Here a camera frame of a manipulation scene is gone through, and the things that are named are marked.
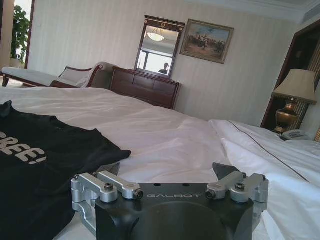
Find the brass lamp base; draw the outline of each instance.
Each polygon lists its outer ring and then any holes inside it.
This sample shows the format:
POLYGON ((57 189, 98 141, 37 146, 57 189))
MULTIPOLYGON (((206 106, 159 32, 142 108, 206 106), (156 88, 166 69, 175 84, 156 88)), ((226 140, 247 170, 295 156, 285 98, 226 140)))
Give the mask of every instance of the brass lamp base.
POLYGON ((283 134, 297 120, 295 107, 297 103, 293 98, 285 101, 285 107, 276 111, 276 128, 273 130, 277 134, 283 134))

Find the crown molding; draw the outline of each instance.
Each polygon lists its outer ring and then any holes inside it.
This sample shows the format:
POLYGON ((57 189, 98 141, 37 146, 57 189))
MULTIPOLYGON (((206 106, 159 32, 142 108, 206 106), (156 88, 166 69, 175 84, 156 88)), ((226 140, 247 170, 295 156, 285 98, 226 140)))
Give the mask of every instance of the crown molding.
POLYGON ((213 4, 234 11, 281 19, 300 24, 309 10, 320 3, 320 0, 309 0, 304 5, 278 2, 276 0, 184 0, 190 3, 213 4))

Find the telephone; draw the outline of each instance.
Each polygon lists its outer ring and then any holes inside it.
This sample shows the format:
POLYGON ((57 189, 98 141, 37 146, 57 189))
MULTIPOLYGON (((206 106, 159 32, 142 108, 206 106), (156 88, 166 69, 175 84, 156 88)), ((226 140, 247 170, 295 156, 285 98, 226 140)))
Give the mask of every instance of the telephone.
POLYGON ((281 137, 285 140, 311 140, 304 131, 299 129, 286 131, 281 137))

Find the bed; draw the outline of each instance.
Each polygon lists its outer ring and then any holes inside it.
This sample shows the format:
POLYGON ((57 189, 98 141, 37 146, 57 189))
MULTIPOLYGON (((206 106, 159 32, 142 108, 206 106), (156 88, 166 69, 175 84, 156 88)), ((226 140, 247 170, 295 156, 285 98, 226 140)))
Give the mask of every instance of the bed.
MULTIPOLYGON (((248 175, 265 174, 270 180, 268 210, 253 239, 312 240, 320 235, 320 157, 306 149, 288 155, 288 149, 293 151, 300 143, 289 146, 261 128, 207 122, 105 89, 0 88, 0 104, 8 100, 25 113, 57 116, 87 130, 96 128, 121 149, 131 150, 131 157, 120 162, 118 173, 127 181, 216 182, 213 162, 234 165, 248 175), (287 151, 282 151, 282 145, 287 145, 287 151)), ((76 215, 55 239, 95 238, 76 215)))

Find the table lamp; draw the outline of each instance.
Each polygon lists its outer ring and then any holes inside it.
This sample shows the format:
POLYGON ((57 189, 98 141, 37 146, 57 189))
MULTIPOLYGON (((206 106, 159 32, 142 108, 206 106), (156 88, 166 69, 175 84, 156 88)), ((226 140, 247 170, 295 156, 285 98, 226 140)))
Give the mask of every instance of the table lamp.
POLYGON ((291 69, 285 80, 272 93, 274 97, 286 99, 283 109, 276 111, 274 132, 283 134, 296 120, 297 102, 316 104, 315 76, 312 71, 291 69))

